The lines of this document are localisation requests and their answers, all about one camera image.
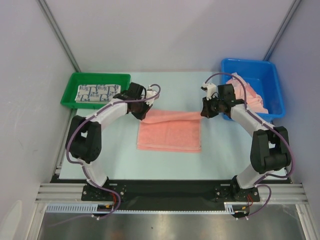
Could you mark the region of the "blue white patterned towel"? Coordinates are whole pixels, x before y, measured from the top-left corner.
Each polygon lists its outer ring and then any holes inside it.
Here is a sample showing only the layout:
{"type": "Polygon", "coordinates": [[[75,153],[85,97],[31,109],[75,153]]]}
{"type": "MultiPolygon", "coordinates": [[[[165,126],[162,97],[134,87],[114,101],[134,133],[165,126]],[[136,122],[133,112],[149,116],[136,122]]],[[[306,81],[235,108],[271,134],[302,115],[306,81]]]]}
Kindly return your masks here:
{"type": "Polygon", "coordinates": [[[118,84],[81,84],[74,100],[76,103],[108,103],[121,89],[118,84]]]}

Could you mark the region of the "light pink towel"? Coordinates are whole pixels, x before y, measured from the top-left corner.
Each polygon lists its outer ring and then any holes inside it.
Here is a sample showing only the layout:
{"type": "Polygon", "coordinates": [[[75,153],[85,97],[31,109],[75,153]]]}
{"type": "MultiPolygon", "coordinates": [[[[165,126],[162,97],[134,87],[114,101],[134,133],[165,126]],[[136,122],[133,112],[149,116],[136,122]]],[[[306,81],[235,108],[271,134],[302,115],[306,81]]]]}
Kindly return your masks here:
{"type": "MultiPolygon", "coordinates": [[[[239,78],[242,84],[244,85],[245,92],[246,92],[246,102],[247,102],[247,105],[250,107],[250,109],[255,113],[268,114],[269,111],[266,108],[264,108],[263,98],[259,94],[257,94],[256,91],[251,87],[251,85],[248,82],[246,82],[240,75],[238,75],[236,72],[232,74],[237,78],[239,78]]],[[[237,100],[245,99],[244,89],[240,84],[240,82],[235,77],[232,77],[226,83],[232,84],[234,88],[235,97],[237,100]]]]}

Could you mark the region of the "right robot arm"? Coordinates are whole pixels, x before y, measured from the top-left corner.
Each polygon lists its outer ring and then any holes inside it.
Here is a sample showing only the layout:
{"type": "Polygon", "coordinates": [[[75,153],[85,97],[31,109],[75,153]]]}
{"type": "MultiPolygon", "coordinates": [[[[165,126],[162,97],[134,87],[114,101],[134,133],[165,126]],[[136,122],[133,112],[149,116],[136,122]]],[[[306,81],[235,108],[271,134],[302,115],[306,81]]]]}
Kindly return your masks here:
{"type": "Polygon", "coordinates": [[[232,84],[216,86],[213,83],[204,83],[201,89],[206,92],[202,99],[202,117],[210,119],[224,114],[240,124],[252,137],[250,164],[233,178],[231,197],[236,201],[242,201],[248,196],[248,189],[255,187],[267,176],[284,179],[284,175],[274,175],[273,172],[292,163],[287,129],[282,126],[276,127],[254,113],[244,99],[236,98],[232,84]]]}

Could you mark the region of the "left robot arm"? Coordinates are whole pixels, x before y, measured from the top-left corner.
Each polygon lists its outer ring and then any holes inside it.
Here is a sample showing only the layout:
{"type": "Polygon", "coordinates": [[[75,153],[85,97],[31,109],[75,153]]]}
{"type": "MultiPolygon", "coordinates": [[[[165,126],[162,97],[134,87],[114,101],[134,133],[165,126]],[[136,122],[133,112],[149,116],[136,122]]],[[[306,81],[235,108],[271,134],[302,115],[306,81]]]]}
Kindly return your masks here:
{"type": "Polygon", "coordinates": [[[137,120],[144,120],[160,93],[161,87],[156,83],[145,88],[132,82],[127,90],[117,93],[109,103],[94,113],[72,118],[65,143],[66,159],[70,164],[81,167],[97,199],[105,200],[110,195],[110,187],[105,184],[107,174],[98,161],[102,151],[103,130],[127,114],[132,114],[137,120]]]}

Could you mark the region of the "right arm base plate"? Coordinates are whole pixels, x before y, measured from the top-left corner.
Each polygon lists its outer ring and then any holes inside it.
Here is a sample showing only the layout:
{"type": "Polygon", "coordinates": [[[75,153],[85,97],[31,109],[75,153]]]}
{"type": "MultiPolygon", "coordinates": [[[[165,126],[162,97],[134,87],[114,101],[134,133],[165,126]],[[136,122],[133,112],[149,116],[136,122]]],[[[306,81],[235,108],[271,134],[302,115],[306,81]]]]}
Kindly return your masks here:
{"type": "Polygon", "coordinates": [[[260,195],[256,187],[242,189],[230,184],[221,184],[214,187],[213,200],[216,202],[259,202],[260,195]]]}

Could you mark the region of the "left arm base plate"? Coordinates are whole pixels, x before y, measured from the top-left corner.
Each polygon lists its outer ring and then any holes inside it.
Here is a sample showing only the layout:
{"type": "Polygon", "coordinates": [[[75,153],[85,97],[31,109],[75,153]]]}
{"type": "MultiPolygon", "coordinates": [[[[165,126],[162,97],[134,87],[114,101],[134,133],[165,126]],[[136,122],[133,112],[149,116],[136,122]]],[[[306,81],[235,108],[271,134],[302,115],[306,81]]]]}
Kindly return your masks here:
{"type": "MultiPolygon", "coordinates": [[[[116,192],[120,196],[121,200],[124,199],[127,191],[125,185],[111,184],[107,187],[116,192]]],[[[82,189],[81,200],[85,202],[118,202],[119,197],[115,193],[96,188],[90,184],[86,184],[82,189]]]]}

